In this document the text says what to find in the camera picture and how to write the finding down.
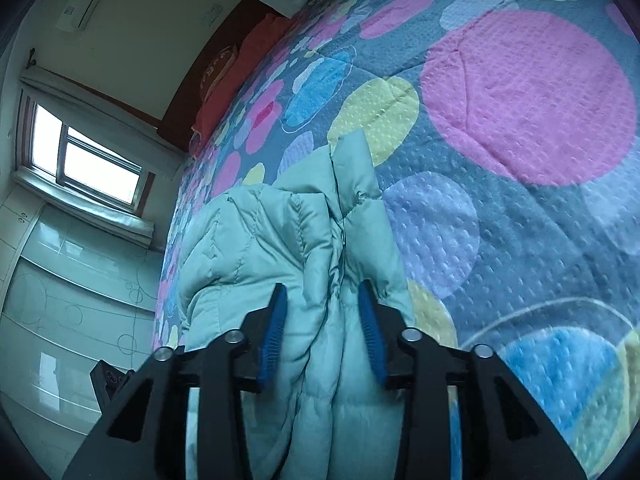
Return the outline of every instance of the window pane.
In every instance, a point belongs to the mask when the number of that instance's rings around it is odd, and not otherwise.
[[[76,138],[78,140],[82,140],[82,142],[87,143],[89,146],[93,146],[94,148],[98,148],[99,150],[103,150],[104,152],[109,153],[110,155],[117,156],[121,160],[127,160],[123,156],[118,155],[116,152],[112,152],[111,150],[107,150],[104,146],[101,146],[100,144],[98,144],[94,140],[91,140],[89,137],[86,137],[83,134],[81,134],[80,132],[74,130],[71,126],[69,127],[69,133],[68,134],[69,134],[70,137],[74,137],[74,138]]]
[[[66,146],[65,175],[130,204],[139,176],[73,144]]]
[[[58,167],[58,145],[62,121],[51,115],[43,107],[36,105],[36,120],[33,125],[33,149],[31,161],[34,166],[56,174]]]

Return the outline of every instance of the beige wall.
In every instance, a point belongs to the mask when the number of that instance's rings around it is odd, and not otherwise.
[[[11,53],[0,107],[0,202],[11,189],[18,75],[36,48],[38,64],[161,119],[182,78],[240,0],[100,0],[84,31],[55,25],[67,0],[38,0],[23,21]],[[207,26],[203,14],[223,7]],[[156,177],[143,218],[156,224],[154,245],[163,248],[180,175]]]

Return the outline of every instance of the red fabric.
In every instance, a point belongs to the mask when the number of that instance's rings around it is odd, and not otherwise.
[[[200,142],[194,149],[194,156],[198,156],[207,145],[211,134],[218,126],[240,87],[273,46],[278,43],[278,40],[289,30],[291,23],[292,21],[287,18],[267,14],[244,38],[236,62],[211,91],[198,111],[192,129],[200,134]]]

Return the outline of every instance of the pillow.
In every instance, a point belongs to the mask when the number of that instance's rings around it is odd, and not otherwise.
[[[207,100],[218,82],[225,76],[238,57],[238,49],[235,45],[226,46],[209,63],[200,80],[200,99]]]

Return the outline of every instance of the window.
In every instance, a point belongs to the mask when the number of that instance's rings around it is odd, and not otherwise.
[[[96,202],[140,212],[152,174],[64,124],[29,98],[23,101],[20,129],[24,166]]]

